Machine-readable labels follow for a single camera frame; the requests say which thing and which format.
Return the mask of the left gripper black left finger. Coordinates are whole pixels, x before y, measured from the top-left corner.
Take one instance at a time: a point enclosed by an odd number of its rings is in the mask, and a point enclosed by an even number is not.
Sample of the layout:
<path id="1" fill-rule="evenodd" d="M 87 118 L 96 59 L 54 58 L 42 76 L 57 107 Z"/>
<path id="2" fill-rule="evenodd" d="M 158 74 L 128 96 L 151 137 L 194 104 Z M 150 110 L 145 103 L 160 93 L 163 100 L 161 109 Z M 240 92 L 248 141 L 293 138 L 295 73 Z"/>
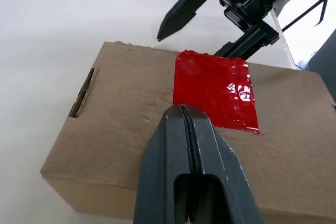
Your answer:
<path id="1" fill-rule="evenodd" d="M 141 161 L 134 223 L 194 223 L 196 174 L 190 105 L 168 108 Z"/>

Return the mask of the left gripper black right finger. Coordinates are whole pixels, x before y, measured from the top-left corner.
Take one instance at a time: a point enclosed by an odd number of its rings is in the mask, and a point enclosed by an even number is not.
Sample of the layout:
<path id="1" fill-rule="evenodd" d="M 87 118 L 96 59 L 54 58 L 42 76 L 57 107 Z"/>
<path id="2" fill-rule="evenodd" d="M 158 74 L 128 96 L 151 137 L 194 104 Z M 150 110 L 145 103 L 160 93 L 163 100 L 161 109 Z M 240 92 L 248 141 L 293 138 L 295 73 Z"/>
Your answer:
<path id="1" fill-rule="evenodd" d="M 191 223 L 262 223 L 242 166 L 207 115 L 183 105 L 193 161 Z"/>

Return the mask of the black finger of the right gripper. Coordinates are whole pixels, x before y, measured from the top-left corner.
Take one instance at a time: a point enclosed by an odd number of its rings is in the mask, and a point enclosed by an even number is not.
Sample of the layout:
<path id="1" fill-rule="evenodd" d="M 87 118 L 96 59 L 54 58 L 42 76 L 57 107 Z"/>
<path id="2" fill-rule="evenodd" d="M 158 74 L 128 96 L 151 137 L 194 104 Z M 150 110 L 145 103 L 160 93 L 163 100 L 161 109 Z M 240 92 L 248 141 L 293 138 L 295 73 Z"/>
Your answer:
<path id="1" fill-rule="evenodd" d="M 206 1 L 207 0 L 178 0 L 161 22 L 157 40 L 162 41 L 185 27 L 187 23 L 196 16 L 196 11 Z"/>
<path id="2" fill-rule="evenodd" d="M 274 44 L 278 39 L 278 32 L 267 23 L 259 23 L 249 28 L 235 42 L 228 42 L 215 52 L 218 57 L 227 59 L 240 58 L 247 60 L 260 48 Z"/>

